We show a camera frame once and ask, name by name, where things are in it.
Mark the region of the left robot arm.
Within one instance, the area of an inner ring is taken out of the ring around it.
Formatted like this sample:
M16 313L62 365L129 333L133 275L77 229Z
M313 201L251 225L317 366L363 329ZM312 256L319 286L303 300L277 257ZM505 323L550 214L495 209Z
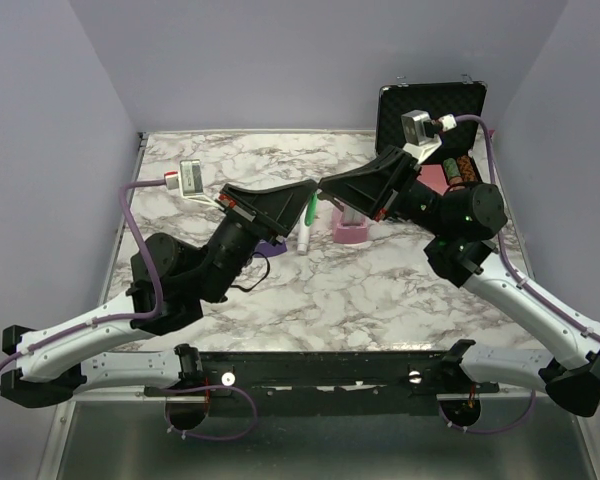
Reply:
M158 352L125 360L115 350L181 330L202 318L203 303L225 301L258 244L275 244L291 233L317 184L304 180L260 191L225 185L214 202L224 217L201 247L164 233L143 237L128 191L173 189L181 183L169 173L161 180L135 181L120 189L123 217L138 247L125 291L53 327L12 325L3 330L3 398L34 409L98 388L142 385L189 395L200 387L202 372L187 361L187 354Z

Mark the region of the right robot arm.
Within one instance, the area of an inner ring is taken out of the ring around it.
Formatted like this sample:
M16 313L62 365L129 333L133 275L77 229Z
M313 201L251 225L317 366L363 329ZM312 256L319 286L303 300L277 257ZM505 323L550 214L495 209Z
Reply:
M503 312L542 344L516 350L459 341L440 379L460 392L473 383L502 383L547 394L558 406L591 417L600 405L600 323L557 300L522 274L494 243L506 225L494 184L477 182L439 194L419 179L421 166L396 147L368 164L325 177L324 198L380 222L410 221L432 234L424 252L434 273Z

